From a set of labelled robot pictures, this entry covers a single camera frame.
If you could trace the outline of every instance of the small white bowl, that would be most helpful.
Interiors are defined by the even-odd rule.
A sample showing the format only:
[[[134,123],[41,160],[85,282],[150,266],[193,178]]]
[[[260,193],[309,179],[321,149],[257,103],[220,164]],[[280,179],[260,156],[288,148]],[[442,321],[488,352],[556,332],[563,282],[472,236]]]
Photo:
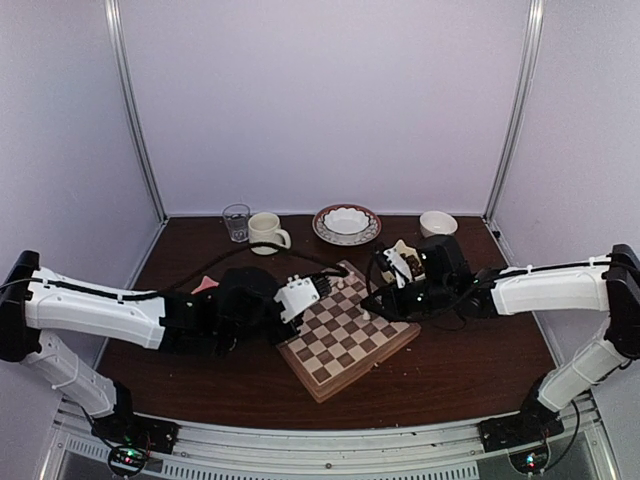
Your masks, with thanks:
[[[343,207],[327,213],[324,224],[332,232],[353,235],[364,231],[369,226],[369,218],[360,210]]]
[[[420,232],[427,238],[433,235],[453,235],[458,230],[458,222],[448,213],[432,210],[420,215]]]

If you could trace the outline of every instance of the chessboard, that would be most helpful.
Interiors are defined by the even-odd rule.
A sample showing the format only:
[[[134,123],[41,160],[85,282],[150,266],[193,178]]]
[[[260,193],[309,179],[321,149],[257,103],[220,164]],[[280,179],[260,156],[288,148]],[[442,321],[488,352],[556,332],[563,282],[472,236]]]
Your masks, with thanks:
[[[294,373],[322,403],[382,363],[420,333],[415,323],[390,323],[360,308],[365,280],[353,265],[331,278],[331,293],[307,309],[300,335],[278,345]]]

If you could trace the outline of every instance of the coffee mug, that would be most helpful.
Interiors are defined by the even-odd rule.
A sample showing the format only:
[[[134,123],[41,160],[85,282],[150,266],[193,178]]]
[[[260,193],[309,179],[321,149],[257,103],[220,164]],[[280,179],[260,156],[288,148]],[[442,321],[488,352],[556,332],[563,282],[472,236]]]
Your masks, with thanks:
[[[280,228],[280,218],[274,213],[256,213],[249,219],[249,243],[269,242],[291,247],[291,236],[286,230]],[[258,255],[272,255],[275,248],[256,247],[251,251]]]

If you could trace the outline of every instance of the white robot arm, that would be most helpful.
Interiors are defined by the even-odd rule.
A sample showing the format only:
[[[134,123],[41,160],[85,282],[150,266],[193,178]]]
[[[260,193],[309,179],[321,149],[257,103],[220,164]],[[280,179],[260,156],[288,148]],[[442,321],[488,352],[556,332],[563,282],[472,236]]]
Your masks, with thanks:
[[[610,254],[584,262],[476,274],[454,237],[424,239],[415,252],[424,279],[401,282],[396,275],[395,284],[363,300],[364,308],[390,321],[422,321],[448,311],[487,319],[536,310],[609,312],[609,319],[569,362],[533,385],[518,414],[480,423],[485,451],[561,433],[560,410],[617,368],[640,358],[640,261],[627,245],[615,245]],[[407,259],[383,248],[377,260],[383,271],[408,268]]]
[[[274,343],[296,335],[299,315],[328,294],[328,286],[319,275],[296,276],[280,287],[266,272],[247,268],[228,270],[217,288],[195,295],[135,292],[58,275],[26,251],[0,288],[0,359],[20,362],[76,401],[100,437],[117,443],[128,438],[145,448],[149,442],[167,453],[177,425],[134,415],[128,389],[82,362],[53,329],[170,353],[224,354],[257,331]]]

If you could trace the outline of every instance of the dark wooden tabletop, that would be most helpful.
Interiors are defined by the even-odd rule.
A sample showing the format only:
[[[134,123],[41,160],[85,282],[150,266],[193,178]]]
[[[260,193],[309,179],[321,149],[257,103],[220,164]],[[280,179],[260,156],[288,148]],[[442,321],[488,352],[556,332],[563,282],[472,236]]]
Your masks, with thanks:
[[[473,270],[504,265],[479,218],[458,219],[456,237]],[[382,217],[379,239],[392,245],[419,239],[416,217]],[[335,247],[317,238],[310,216],[282,218],[293,246],[364,271],[371,245]],[[205,261],[236,247],[219,218],[172,219],[137,284],[165,287]],[[251,252],[224,261],[208,274],[255,265],[280,281],[318,267],[285,256]],[[187,285],[185,290],[197,286]],[[455,315],[437,320],[458,325]],[[353,429],[414,426],[517,410],[532,383],[554,367],[530,314],[493,320],[470,319],[459,332],[425,324],[418,338],[378,368],[323,404],[317,404],[275,347],[265,339],[239,345],[225,358],[172,356],[110,341],[100,372],[120,380],[142,413],[221,425],[283,429]]]

